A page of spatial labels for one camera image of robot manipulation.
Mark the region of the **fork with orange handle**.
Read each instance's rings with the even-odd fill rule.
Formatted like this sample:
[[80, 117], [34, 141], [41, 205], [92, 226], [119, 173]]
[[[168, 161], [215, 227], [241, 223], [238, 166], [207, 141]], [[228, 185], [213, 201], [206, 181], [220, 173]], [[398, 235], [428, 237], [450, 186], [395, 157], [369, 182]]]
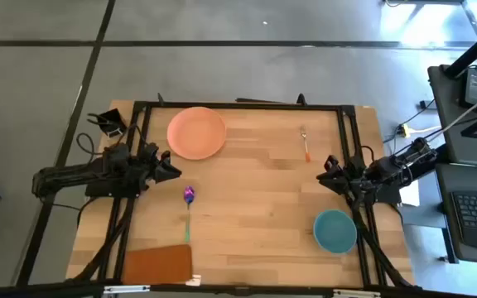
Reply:
[[301, 126], [300, 134], [301, 134], [301, 137], [303, 139], [304, 148], [305, 148], [305, 160], [306, 160], [307, 163], [309, 163], [309, 162], [311, 162], [311, 154], [310, 154], [309, 148], [308, 148], [307, 133], [306, 133], [306, 127], [305, 126]]

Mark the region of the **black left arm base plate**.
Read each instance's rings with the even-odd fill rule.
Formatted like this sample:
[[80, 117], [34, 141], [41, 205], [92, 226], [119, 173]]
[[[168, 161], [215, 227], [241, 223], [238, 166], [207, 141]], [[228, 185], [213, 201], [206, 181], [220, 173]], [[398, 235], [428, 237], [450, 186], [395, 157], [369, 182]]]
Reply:
[[141, 191], [137, 185], [124, 185], [120, 182], [95, 182], [88, 184], [84, 194], [88, 197], [134, 198]]

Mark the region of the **white paper sheet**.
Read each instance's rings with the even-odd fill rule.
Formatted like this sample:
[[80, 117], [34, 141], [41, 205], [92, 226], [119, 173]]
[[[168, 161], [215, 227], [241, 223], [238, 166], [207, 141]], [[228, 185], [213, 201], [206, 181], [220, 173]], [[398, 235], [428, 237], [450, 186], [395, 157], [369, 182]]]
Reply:
[[403, 186], [399, 189], [399, 194], [401, 197], [401, 204], [408, 205], [413, 207], [418, 207], [420, 205], [419, 197], [419, 184], [418, 181], [413, 181], [408, 186]]

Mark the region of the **orange round plate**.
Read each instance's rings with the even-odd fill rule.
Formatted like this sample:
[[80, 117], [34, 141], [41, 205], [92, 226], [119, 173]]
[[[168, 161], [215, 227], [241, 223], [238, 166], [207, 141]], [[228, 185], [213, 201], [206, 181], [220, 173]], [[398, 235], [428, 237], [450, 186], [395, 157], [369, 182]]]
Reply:
[[216, 154], [227, 135], [225, 121], [215, 110], [186, 108], [169, 122], [166, 139], [175, 154], [187, 160], [203, 160]]

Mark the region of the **teal bowl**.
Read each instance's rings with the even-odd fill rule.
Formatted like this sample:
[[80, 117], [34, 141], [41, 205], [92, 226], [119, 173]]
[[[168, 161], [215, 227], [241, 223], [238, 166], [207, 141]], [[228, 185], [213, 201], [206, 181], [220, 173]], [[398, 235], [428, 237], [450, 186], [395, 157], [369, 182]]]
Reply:
[[321, 248], [336, 254], [350, 252], [357, 241], [354, 221], [338, 209], [319, 213], [314, 220], [312, 233]]

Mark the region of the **grey equipment cart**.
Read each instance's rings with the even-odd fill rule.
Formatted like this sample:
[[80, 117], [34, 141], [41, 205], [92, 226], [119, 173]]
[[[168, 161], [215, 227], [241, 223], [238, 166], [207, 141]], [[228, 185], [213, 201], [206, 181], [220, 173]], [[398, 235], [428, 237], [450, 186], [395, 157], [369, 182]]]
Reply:
[[[461, 135], [464, 129], [476, 121], [475, 116], [474, 113], [466, 115], [466, 123], [459, 121], [443, 133], [445, 144], [438, 151], [444, 154], [444, 160], [436, 164], [436, 177], [453, 252], [460, 260], [470, 262], [477, 262], [477, 245], [464, 242], [460, 216], [455, 210], [452, 195], [461, 191], [477, 193], [477, 139]], [[477, 241], [477, 231], [470, 231]]]

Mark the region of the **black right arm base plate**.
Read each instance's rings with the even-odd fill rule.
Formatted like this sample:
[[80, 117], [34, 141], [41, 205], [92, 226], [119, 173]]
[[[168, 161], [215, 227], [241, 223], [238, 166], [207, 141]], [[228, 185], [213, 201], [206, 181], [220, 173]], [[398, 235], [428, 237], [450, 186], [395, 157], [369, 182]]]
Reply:
[[401, 202], [400, 185], [398, 183], [381, 184], [373, 193], [376, 203], [399, 204]]

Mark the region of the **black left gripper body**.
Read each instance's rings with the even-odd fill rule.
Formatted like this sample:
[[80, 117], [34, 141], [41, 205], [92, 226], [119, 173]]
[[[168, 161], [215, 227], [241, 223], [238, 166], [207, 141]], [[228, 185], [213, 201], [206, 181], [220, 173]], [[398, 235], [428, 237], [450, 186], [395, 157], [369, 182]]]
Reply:
[[158, 156], [159, 147], [156, 143], [151, 142], [144, 146], [139, 153], [145, 168], [144, 180], [155, 180], [155, 169], [160, 165], [161, 156]]

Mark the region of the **silver frame bracket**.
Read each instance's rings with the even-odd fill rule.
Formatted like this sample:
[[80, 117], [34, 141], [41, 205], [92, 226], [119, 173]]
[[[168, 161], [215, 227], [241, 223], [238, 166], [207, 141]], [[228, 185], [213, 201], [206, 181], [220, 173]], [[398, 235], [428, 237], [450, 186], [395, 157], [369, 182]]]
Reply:
[[379, 292], [334, 289], [332, 298], [382, 298]]
[[136, 285], [136, 286], [106, 286], [104, 288], [104, 295], [117, 295], [117, 294], [131, 294], [140, 292], [149, 292], [151, 287], [148, 285]]

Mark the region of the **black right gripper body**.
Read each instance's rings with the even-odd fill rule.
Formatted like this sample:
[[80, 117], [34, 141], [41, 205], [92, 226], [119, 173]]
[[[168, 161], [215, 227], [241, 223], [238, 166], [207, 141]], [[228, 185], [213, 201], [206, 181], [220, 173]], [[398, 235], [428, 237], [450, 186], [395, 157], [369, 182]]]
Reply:
[[350, 157], [344, 166], [338, 166], [340, 170], [339, 195], [363, 194], [364, 172], [366, 165], [362, 157]]

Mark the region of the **black metal table frame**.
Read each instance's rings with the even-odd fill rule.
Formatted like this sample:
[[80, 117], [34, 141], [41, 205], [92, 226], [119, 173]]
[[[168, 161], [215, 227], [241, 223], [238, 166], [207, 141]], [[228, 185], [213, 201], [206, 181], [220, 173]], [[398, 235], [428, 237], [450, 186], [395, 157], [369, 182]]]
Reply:
[[316, 183], [317, 163], [296, 154], [296, 128], [307, 123], [318, 152], [359, 153], [359, 124], [376, 130], [371, 108], [303, 103], [211, 103], [230, 131], [242, 130], [251, 147], [230, 137], [218, 155], [177, 162], [182, 177], [152, 185], [137, 198], [92, 197], [84, 212], [81, 242], [89, 263], [74, 265], [71, 277], [32, 285], [26, 260], [17, 295], [67, 298], [103, 294], [121, 284], [128, 252], [172, 242], [182, 223], [177, 196], [195, 187], [191, 224], [192, 268], [202, 291], [231, 295], [322, 295], [330, 288], [403, 291], [407, 273], [393, 273], [374, 256], [365, 238], [342, 255], [320, 249], [312, 219], [321, 208], [347, 209], [344, 198]]

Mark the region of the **black diagonal pole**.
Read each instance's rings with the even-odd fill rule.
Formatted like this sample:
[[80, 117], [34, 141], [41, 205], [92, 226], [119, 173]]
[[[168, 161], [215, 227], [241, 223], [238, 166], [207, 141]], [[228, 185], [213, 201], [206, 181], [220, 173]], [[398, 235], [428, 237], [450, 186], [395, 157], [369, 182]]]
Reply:
[[442, 66], [444, 75], [450, 79], [458, 77], [477, 60], [477, 41], [448, 67]]

